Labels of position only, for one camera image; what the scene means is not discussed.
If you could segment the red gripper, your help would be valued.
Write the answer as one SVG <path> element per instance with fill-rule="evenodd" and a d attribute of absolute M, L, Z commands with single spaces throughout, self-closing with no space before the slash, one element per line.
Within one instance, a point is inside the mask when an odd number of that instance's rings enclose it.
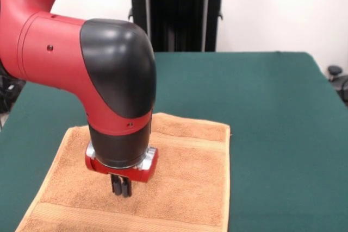
<path fill-rule="evenodd" d="M 111 174 L 111 186 L 113 194 L 123 197 L 132 196 L 132 181 L 147 183 L 155 173 L 159 153 L 152 153 L 145 157 L 143 162 L 135 167 L 114 169 L 101 164 L 97 159 L 85 155 L 85 164 L 91 171 L 102 174 Z"/>

